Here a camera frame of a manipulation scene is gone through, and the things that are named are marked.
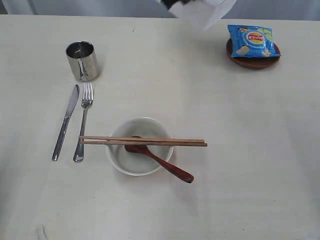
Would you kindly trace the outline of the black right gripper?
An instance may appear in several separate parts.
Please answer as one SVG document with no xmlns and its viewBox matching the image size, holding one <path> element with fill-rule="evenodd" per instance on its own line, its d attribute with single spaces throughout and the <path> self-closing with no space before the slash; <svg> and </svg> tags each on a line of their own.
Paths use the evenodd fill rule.
<svg viewBox="0 0 320 240">
<path fill-rule="evenodd" d="M 199 0 L 160 0 L 167 10 L 196 8 L 200 4 Z"/>
</svg>

